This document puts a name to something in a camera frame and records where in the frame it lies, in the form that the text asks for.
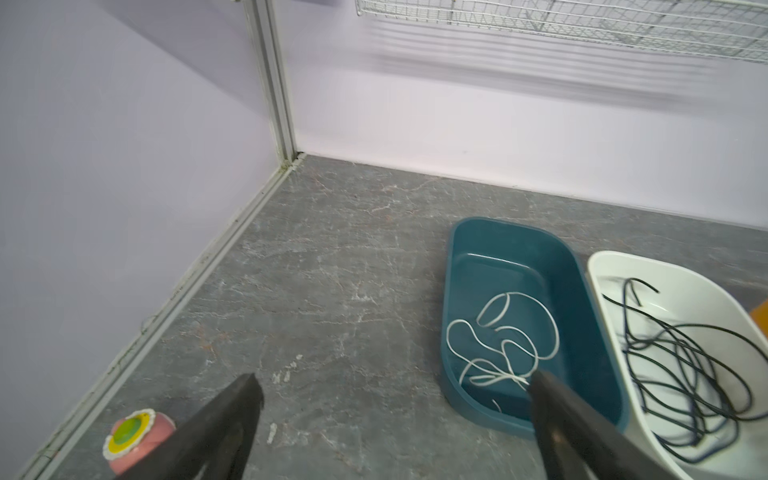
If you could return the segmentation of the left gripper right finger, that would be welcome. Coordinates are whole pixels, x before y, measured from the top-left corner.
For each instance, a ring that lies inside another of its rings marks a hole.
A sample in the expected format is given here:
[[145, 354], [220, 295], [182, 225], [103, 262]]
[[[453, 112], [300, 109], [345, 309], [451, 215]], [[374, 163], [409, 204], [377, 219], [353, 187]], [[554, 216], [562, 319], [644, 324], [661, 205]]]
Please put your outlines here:
[[528, 395], [549, 479], [674, 477], [552, 374], [535, 372]]

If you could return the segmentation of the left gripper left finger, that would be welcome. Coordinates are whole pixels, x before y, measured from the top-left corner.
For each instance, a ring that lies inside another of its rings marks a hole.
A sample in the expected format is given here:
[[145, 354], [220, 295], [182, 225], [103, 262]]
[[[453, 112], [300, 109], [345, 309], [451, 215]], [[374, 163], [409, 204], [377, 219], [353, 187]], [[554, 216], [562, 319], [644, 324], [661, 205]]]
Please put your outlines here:
[[264, 407], [254, 374], [243, 374], [120, 479], [230, 479], [243, 476]]

